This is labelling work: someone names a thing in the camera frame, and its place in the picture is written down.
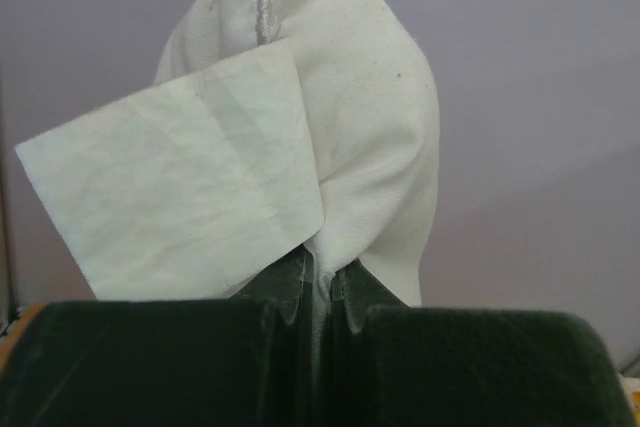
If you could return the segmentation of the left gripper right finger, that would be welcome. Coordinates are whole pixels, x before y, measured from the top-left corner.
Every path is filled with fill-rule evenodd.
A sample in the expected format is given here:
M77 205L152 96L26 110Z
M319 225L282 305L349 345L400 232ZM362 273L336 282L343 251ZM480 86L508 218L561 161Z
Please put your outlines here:
M631 426L608 351L560 312L410 307L361 264L331 283L329 426Z

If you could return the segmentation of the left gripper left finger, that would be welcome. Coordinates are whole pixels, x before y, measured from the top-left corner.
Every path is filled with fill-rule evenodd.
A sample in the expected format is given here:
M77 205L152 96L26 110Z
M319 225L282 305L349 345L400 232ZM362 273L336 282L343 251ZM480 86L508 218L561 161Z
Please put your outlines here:
M60 302L1 372L5 426L307 426L313 262L297 248L228 299Z

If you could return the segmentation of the white pillow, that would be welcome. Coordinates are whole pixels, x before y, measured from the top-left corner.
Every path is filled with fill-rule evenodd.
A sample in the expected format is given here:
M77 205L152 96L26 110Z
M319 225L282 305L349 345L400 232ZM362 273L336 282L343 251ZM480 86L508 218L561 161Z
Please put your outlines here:
M286 40L324 208L308 242L323 280L359 260L404 303L436 210L439 107L431 69L384 0L195 0L171 34L164 82Z

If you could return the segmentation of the white plastic bin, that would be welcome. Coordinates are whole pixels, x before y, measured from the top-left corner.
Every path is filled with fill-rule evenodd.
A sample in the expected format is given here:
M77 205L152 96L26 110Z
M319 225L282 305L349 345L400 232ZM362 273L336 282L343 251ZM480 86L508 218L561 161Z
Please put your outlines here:
M625 377L621 374L618 375L621 387L624 395L630 405L635 405L639 402L640 395L640 380L634 377Z

